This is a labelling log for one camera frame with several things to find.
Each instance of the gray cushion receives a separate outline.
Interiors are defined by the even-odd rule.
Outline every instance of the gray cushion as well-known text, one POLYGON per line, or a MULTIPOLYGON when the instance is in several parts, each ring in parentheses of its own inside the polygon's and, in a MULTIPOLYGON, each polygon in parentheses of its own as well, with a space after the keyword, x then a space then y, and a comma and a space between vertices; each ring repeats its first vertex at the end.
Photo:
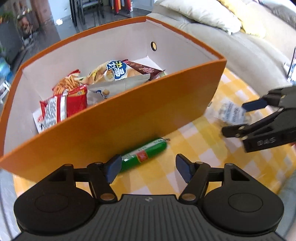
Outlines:
POLYGON ((285 6, 277 6, 272 9, 272 13, 296 29, 296 13, 285 6))

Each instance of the green sausage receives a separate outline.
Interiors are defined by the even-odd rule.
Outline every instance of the green sausage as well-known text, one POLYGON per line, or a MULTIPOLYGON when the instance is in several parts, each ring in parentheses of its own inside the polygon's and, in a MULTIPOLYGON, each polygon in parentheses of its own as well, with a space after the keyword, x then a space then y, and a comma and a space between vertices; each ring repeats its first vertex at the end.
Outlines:
POLYGON ((159 138, 140 147, 139 149, 123 155, 121 172, 143 163, 148 158, 151 158, 164 151, 167 147, 168 140, 169 139, 159 138))

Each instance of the red label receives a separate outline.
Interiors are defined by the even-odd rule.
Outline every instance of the red label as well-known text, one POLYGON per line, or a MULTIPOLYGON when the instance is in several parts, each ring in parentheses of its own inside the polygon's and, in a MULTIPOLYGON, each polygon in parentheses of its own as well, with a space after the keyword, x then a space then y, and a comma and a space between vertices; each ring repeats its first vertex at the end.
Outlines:
POLYGON ((142 163, 143 161, 145 161, 146 159, 148 159, 148 155, 147 155, 146 151, 144 151, 144 150, 143 151, 140 151, 136 155, 137 155, 138 161, 140 163, 142 163))

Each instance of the yellow cushion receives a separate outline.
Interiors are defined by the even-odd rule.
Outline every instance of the yellow cushion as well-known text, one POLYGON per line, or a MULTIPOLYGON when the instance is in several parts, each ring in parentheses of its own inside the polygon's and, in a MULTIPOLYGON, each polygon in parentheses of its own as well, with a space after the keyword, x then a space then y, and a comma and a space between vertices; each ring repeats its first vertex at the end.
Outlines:
POLYGON ((223 6, 225 6, 229 11, 242 23, 242 32, 247 34, 256 35, 260 38, 264 38, 266 35, 266 30, 258 17, 252 13, 251 9, 241 0, 218 0, 223 6))

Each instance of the screw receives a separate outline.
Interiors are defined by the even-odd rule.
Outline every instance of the screw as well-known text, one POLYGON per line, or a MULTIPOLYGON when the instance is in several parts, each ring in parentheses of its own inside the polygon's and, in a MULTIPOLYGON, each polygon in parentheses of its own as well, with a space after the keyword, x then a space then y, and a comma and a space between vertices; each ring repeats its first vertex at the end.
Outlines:
POLYGON ((196 196, 192 193, 185 193, 182 195, 182 199, 185 201, 194 201, 196 199, 196 196))
POLYGON ((104 201, 111 201, 115 198, 115 196, 112 193, 103 193, 100 198, 104 201))

